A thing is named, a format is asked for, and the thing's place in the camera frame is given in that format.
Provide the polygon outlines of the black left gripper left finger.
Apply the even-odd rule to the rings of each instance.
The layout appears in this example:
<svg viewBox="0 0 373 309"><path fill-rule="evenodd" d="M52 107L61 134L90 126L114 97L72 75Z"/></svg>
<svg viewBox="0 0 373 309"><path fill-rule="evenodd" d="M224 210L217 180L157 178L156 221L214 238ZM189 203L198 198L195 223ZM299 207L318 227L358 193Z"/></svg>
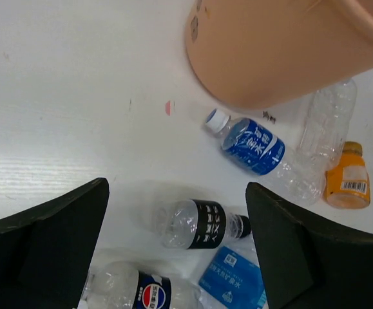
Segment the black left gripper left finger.
<svg viewBox="0 0 373 309"><path fill-rule="evenodd" d="M0 308L76 308L110 195L96 178L0 219Z"/></svg>

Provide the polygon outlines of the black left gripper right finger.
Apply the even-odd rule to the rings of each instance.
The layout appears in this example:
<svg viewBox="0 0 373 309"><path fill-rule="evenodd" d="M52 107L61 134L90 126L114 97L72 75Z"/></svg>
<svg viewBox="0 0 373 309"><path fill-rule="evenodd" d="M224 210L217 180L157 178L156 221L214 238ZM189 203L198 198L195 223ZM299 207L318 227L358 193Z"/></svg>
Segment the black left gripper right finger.
<svg viewBox="0 0 373 309"><path fill-rule="evenodd" d="M373 234L259 183L247 185L245 199L270 308L373 308Z"/></svg>

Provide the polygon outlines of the light blue label bottle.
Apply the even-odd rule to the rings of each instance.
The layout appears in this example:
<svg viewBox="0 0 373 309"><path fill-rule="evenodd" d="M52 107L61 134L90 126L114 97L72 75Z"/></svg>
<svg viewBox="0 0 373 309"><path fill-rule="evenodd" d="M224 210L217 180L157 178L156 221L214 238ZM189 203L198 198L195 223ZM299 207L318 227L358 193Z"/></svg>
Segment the light blue label bottle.
<svg viewBox="0 0 373 309"><path fill-rule="evenodd" d="M267 308L258 256L251 238L218 249L200 277L204 308Z"/></svg>

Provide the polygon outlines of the pepsi label clear bottle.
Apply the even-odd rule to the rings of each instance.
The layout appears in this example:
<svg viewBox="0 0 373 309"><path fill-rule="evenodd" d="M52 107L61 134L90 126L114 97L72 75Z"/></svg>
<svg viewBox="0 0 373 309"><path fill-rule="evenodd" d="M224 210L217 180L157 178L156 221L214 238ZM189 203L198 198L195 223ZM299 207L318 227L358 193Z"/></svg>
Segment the pepsi label clear bottle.
<svg viewBox="0 0 373 309"><path fill-rule="evenodd" d="M200 298L187 279L123 261L90 268L81 295L88 308L203 308Z"/></svg>

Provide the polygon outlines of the black label clear bottle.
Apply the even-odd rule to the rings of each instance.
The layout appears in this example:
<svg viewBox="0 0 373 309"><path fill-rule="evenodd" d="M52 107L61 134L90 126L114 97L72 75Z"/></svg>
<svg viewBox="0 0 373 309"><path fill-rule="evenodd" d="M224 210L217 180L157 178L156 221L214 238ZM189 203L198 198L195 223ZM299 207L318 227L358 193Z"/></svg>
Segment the black label clear bottle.
<svg viewBox="0 0 373 309"><path fill-rule="evenodd" d="M249 218L216 201L188 199L161 205L153 215L154 232L170 249L214 249L251 234Z"/></svg>

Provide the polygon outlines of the dark blue label bottle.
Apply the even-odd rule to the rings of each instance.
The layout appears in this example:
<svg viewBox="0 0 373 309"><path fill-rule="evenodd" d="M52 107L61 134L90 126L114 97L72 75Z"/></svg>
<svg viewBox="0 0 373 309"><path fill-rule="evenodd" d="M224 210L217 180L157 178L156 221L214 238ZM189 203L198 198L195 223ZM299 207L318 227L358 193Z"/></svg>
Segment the dark blue label bottle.
<svg viewBox="0 0 373 309"><path fill-rule="evenodd" d="M256 121L232 118L214 109L205 125L220 142L226 157L255 174L256 182L299 206L311 206L320 200L325 188L324 172Z"/></svg>

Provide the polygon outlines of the clear unlabeled plastic bottle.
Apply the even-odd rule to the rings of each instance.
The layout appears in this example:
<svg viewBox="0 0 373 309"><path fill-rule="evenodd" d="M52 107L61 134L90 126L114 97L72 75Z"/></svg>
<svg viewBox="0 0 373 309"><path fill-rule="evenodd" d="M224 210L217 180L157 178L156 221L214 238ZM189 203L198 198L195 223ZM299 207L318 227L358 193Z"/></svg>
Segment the clear unlabeled plastic bottle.
<svg viewBox="0 0 373 309"><path fill-rule="evenodd" d="M298 151L322 171L338 165L354 112L358 89L353 79L315 92Z"/></svg>

